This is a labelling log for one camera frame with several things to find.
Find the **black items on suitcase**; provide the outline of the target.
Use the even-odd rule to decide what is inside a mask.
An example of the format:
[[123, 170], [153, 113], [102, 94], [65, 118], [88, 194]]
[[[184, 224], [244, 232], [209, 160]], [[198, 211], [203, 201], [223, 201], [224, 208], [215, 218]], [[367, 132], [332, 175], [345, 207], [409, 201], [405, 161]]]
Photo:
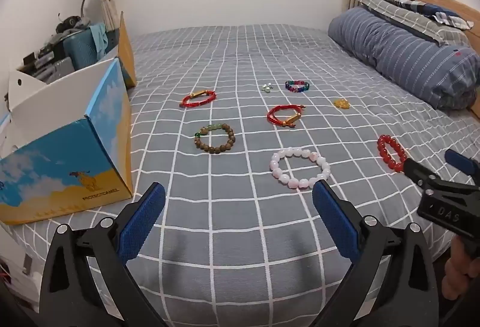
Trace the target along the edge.
[[55, 28], [55, 32], [65, 33], [67, 30], [71, 29], [85, 29], [90, 25], [90, 19], [80, 16], [69, 16], [65, 20], [61, 20]]

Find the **red cord bracelet gold tube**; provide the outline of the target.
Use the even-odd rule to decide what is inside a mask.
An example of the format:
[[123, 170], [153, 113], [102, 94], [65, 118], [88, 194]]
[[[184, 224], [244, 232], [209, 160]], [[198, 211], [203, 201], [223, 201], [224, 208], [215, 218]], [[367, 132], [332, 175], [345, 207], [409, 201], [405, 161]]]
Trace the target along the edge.
[[195, 93], [186, 95], [179, 106], [182, 108], [195, 108], [207, 105], [216, 99], [216, 92], [214, 90], [201, 90]]

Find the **teal cloth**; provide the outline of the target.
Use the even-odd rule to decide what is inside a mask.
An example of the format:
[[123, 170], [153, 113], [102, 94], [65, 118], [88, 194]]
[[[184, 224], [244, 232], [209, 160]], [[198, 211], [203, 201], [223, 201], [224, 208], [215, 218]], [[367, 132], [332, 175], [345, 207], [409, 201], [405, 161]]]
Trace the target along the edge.
[[89, 30], [95, 44], [97, 61], [100, 61], [105, 56], [108, 47], [106, 25], [104, 23], [91, 24]]

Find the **yellow amber bead piece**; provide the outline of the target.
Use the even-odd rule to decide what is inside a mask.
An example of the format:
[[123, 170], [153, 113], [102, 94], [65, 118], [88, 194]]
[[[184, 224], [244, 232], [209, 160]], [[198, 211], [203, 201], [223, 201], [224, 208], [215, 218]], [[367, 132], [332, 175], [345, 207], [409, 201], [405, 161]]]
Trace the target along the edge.
[[334, 100], [334, 105], [335, 107], [344, 109], [344, 110], [349, 109], [351, 106], [350, 103], [345, 98], [339, 98]]

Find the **grey checked bed sheet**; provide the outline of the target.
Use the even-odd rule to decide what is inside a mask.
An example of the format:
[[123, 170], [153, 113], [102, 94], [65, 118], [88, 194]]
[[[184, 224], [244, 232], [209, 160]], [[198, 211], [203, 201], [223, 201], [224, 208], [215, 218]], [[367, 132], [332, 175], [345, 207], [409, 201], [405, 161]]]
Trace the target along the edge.
[[[313, 204], [319, 180], [385, 227], [418, 224], [433, 267], [451, 246], [453, 232], [418, 215], [422, 190], [403, 164], [411, 158], [442, 180], [478, 186], [444, 158], [452, 149], [479, 161], [479, 122], [468, 108], [431, 107], [328, 31], [187, 28], [131, 46], [133, 196], [10, 225], [40, 259], [41, 282], [58, 226], [116, 218], [154, 182], [165, 205], [126, 266], [163, 326], [315, 326], [351, 266]], [[205, 89], [214, 101], [179, 106]], [[350, 108], [335, 107], [339, 98]], [[29, 310], [4, 289], [2, 323], [44, 326], [40, 294]]]

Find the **blue yellow cardboard box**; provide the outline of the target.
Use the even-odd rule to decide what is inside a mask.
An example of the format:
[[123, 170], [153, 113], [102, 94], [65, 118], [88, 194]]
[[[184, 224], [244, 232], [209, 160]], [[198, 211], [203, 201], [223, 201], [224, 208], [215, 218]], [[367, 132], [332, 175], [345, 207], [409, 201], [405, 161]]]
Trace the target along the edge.
[[1, 222], [22, 225], [129, 199], [137, 85], [125, 24], [117, 55], [44, 83], [9, 77], [1, 119]]

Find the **patterned blue white blanket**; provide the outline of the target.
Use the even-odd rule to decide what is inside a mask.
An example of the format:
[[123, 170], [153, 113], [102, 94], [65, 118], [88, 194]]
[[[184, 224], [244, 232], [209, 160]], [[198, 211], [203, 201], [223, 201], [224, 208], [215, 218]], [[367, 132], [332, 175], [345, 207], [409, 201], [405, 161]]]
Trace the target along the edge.
[[443, 8], [429, 2], [422, 2], [420, 0], [384, 1], [389, 2], [390, 4], [393, 4], [399, 8], [421, 14], [422, 16], [436, 21], [438, 24], [443, 24], [460, 30], [470, 30], [474, 26], [473, 21], [464, 19], [456, 12], [449, 10], [448, 8]]

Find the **white pearl cluster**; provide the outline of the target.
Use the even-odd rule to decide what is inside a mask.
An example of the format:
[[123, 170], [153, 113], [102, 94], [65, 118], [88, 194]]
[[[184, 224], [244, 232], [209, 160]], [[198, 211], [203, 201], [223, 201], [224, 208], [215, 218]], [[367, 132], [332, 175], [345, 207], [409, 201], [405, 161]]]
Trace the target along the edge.
[[271, 83], [265, 84], [262, 86], [262, 91], [269, 93], [273, 89], [273, 86]]

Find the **wooden headboard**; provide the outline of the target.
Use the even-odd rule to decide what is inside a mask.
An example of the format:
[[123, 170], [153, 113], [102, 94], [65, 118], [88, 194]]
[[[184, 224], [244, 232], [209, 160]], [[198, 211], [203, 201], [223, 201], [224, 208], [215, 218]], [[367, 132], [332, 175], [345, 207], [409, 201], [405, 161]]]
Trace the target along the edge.
[[464, 3], [457, 2], [456, 0], [421, 0], [422, 2], [429, 2], [439, 5], [443, 8], [448, 8], [458, 13], [465, 20], [473, 21], [473, 28], [467, 30], [465, 35], [469, 39], [471, 47], [479, 53], [480, 50], [480, 32], [479, 32], [479, 19], [480, 12], [475, 10]]

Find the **teal suitcase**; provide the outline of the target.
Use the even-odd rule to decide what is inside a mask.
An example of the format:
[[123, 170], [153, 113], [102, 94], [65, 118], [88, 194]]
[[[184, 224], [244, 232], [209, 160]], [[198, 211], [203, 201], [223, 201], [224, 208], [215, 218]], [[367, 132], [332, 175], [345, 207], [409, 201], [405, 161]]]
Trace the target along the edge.
[[[107, 54], [118, 44], [120, 30], [106, 31], [106, 35], [108, 37]], [[96, 49], [89, 27], [67, 36], [63, 41], [63, 47], [65, 56], [71, 58], [75, 70], [97, 63]]]

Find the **grey checked folded quilt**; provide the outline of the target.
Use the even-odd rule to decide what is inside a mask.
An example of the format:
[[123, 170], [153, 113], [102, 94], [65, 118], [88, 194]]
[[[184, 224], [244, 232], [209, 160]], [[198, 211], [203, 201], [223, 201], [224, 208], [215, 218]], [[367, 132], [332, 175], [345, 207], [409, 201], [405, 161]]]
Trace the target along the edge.
[[386, 0], [356, 0], [372, 13], [396, 24], [418, 37], [436, 42], [439, 46], [470, 47], [467, 36], [459, 29], [451, 28], [422, 16], [414, 11], [398, 7]]

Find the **grey suitcase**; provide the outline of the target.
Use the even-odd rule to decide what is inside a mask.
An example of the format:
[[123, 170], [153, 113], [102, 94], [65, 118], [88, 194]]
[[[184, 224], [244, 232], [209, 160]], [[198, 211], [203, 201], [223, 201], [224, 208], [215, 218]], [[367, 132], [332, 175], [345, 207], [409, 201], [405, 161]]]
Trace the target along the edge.
[[61, 79], [62, 77], [66, 77], [73, 72], [75, 72], [75, 69], [73, 67], [72, 60], [70, 57], [67, 57], [55, 63], [44, 66], [37, 72], [34, 72], [32, 76], [46, 84], [50, 84]]

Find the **blue striped pillow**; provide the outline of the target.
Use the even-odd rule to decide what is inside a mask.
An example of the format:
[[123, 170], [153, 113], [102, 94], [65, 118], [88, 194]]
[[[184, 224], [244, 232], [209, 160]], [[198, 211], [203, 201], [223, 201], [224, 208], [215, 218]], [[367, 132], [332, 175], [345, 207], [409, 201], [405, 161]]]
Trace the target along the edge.
[[477, 99], [479, 54], [471, 47], [439, 46], [366, 8], [353, 8], [334, 18], [328, 35], [435, 109], [465, 110]]

